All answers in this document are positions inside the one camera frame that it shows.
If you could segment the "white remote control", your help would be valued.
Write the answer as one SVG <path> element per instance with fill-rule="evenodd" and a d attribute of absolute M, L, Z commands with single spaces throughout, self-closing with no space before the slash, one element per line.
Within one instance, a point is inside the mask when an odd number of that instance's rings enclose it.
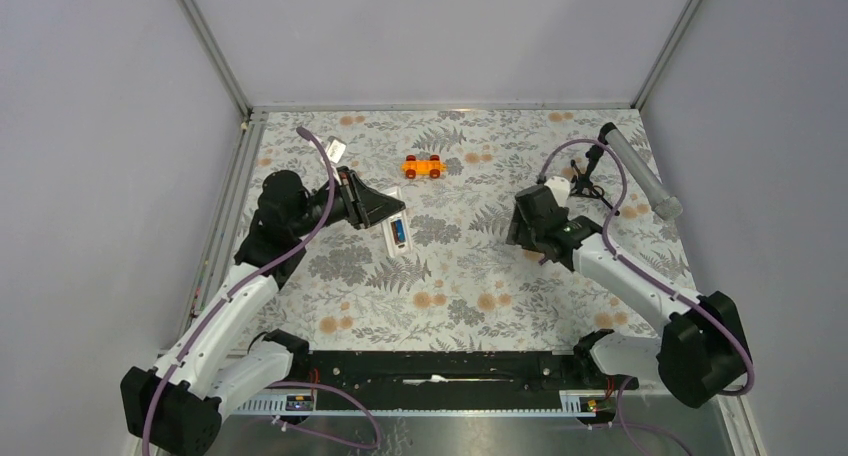
<path fill-rule="evenodd" d="M 407 211 L 401 209 L 381 223 L 388 255 L 392 258 L 409 255 L 414 241 L 409 228 Z"/>

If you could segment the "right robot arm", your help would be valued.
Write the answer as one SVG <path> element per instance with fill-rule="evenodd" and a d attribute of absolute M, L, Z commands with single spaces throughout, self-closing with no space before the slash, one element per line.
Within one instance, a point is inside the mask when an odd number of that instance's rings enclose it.
<path fill-rule="evenodd" d="M 749 390 L 753 361 L 735 302 L 721 291 L 703 295 L 637 261 L 604 228 L 570 217 L 567 190 L 537 184 L 518 192 L 507 241 L 592 280 L 634 310 L 653 337 L 598 330 L 579 340 L 575 378 L 597 388 L 611 376 L 658 384 L 699 408 L 716 395 Z"/>

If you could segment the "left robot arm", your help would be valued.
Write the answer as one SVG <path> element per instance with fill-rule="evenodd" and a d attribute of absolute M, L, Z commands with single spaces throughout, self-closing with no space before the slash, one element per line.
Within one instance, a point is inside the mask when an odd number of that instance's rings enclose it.
<path fill-rule="evenodd" d="M 345 166 L 308 190 L 295 172 L 265 178 L 234 264 L 201 316 L 148 370 L 133 367 L 120 391 L 130 434 L 173 455 L 203 455 L 224 421 L 255 394 L 309 377 L 305 340 L 272 331 L 253 355 L 225 362 L 247 323 L 283 288 L 318 231 L 344 221 L 377 226 L 405 210 L 396 197 L 368 187 Z"/>

